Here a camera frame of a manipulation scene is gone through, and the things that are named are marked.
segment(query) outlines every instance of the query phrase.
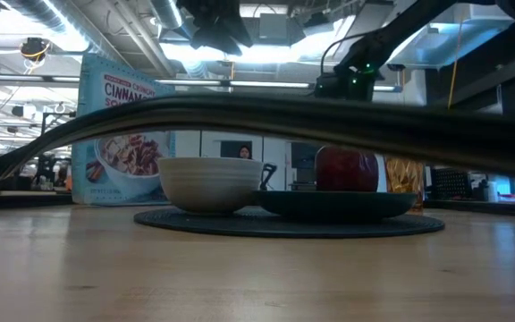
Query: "person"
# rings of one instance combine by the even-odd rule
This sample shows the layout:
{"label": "person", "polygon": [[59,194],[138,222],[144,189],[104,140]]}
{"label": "person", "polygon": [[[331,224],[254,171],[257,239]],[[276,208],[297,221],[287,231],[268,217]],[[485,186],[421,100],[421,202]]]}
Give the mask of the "person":
{"label": "person", "polygon": [[251,160],[251,150],[248,146],[241,146],[240,148],[240,158],[247,158]]}

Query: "round placemat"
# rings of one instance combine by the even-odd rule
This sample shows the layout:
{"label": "round placemat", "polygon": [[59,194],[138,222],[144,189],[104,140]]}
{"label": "round placemat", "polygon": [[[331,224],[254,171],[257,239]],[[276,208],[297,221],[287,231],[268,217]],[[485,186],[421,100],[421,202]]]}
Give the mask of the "round placemat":
{"label": "round placemat", "polygon": [[288,221],[262,208],[244,208],[229,216],[191,215],[163,208],[134,216],[138,224],[191,233],[272,238],[366,238],[431,233],[444,222],[427,216],[402,215],[374,224],[311,224]]}

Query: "black mug handle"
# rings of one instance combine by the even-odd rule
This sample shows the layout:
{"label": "black mug handle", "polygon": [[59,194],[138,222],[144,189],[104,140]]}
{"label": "black mug handle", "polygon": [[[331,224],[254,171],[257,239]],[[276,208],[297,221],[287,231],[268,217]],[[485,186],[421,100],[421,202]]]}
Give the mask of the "black mug handle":
{"label": "black mug handle", "polygon": [[269,179],[272,178],[272,175],[274,175],[276,170],[277,170],[277,165],[264,164],[264,169],[262,170],[262,173],[261,173],[261,184],[259,185],[259,189],[261,191],[267,191],[267,183],[269,182]]}

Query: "cable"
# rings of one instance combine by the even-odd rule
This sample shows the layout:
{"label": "cable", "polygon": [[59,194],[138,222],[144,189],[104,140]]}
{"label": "cable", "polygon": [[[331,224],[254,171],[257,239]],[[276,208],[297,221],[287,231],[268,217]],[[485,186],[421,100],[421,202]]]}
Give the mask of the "cable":
{"label": "cable", "polygon": [[31,71],[35,71],[37,68],[39,68],[39,67],[43,66],[43,65],[45,64],[45,61],[46,61],[46,60],[42,60],[42,61],[40,61],[40,62],[37,64],[37,63],[31,62],[31,60],[29,60],[29,59],[25,59],[25,60],[23,61],[23,66],[24,66],[25,68],[27,68],[28,70],[29,70],[29,69],[31,69]]}
{"label": "cable", "polygon": [[[35,63],[34,63],[34,64],[36,64],[36,63],[38,62],[38,60],[39,60],[39,58],[41,57],[41,55],[43,55],[43,53],[41,53],[39,56],[37,56],[37,60],[35,61]],[[31,73],[32,73],[36,68],[38,68],[38,67],[40,67],[40,66],[42,66],[42,64],[41,64],[41,65],[38,65],[37,67],[30,67],[30,68],[28,68],[28,69],[23,73],[23,75],[31,75]],[[5,100],[5,101],[0,105],[0,111],[1,111],[2,109],[4,109],[4,107],[6,107],[6,106],[7,106],[7,103],[9,103],[9,102],[13,99],[13,97],[15,96],[15,94],[17,94],[17,92],[19,91],[19,89],[21,89],[21,87],[22,87],[22,85],[17,86],[17,88],[15,88],[15,90],[13,91],[13,93],[11,93],[11,95],[10,95],[10,96],[9,96],[9,97],[8,97],[8,98],[7,98],[7,99],[6,99],[6,100]]]}
{"label": "cable", "polygon": [[87,3],[81,4],[79,6],[79,9],[82,9],[82,8],[86,7],[87,5],[90,5],[90,4],[94,3],[94,2],[95,2],[95,0],[89,0]]}
{"label": "cable", "polygon": [[[502,128],[510,130],[497,131]],[[515,176],[515,120],[500,115],[215,93],[159,97],[83,115],[0,157],[0,179],[43,151],[75,141],[154,129],[246,132],[321,141]],[[493,135],[479,135],[486,132]]]}
{"label": "cable", "polygon": [[277,12],[275,11],[274,7],[272,7],[271,5],[269,5],[269,4],[258,4],[258,5],[256,6],[256,10],[254,10],[254,14],[252,14],[252,15],[251,15],[252,17],[256,18],[256,13],[258,12],[259,7],[260,7],[260,6],[262,6],[262,5],[264,5],[264,6],[268,7],[268,8],[269,8],[269,9],[271,9],[275,14],[277,14]]}
{"label": "cable", "polygon": [[121,27],[120,29],[118,29],[117,31],[113,32],[113,30],[111,30],[111,25],[110,23],[108,22],[109,18],[111,16],[111,11],[107,11],[106,12],[106,17],[105,17],[105,24],[106,24],[106,29],[108,30],[108,32],[111,34],[111,35],[115,35],[115,36],[119,36],[121,35],[121,31],[124,30],[124,27]]}
{"label": "cable", "polygon": [[372,32],[375,32],[375,31],[377,31],[377,30],[372,30],[372,31],[368,31],[368,32],[362,32],[362,33],[359,33],[357,35],[347,36],[347,37],[342,38],[340,40],[337,40],[333,44],[329,45],[329,47],[325,50],[325,52],[321,56],[321,75],[323,75],[323,67],[325,65],[325,57],[327,56],[327,53],[329,53],[329,50],[331,50],[331,48],[333,48],[335,45],[341,44],[343,41],[346,41],[346,40],[349,40],[349,39],[363,37],[363,36],[366,36],[366,35],[368,35],[368,34],[370,34]]}
{"label": "cable", "polygon": [[458,40],[456,43],[456,53],[454,53],[454,66],[452,67],[452,80],[451,80],[451,91],[448,95],[448,109],[451,109],[452,105],[452,96],[454,94],[454,84],[456,82],[456,70],[458,67],[458,54],[460,51],[460,42],[462,40],[462,24],[464,23],[464,14],[462,14],[462,17],[460,18],[460,27],[458,30]]}
{"label": "cable", "polygon": [[[44,54],[44,53],[49,49],[49,47],[50,47],[50,46],[51,46],[51,42],[49,41],[49,42],[47,42],[47,43],[46,43],[45,48],[43,48],[40,52],[35,53],[35,54],[23,54],[23,53],[21,52],[21,55],[22,55],[23,57],[25,57],[25,58],[38,57],[38,56],[43,55],[43,54]],[[22,49],[22,48],[23,48],[23,44],[21,44],[21,45],[19,46],[19,50],[21,51],[21,49]]]}

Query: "food package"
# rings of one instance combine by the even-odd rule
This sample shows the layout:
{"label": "food package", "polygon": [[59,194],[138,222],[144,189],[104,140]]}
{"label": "food package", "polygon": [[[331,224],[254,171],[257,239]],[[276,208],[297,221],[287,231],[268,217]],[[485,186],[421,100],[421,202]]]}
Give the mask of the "food package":
{"label": "food package", "polygon": [[[83,57],[77,116],[174,93],[172,86],[98,55]],[[80,204],[166,203],[156,160],[175,156],[171,131],[89,140],[73,145],[72,198]]]}

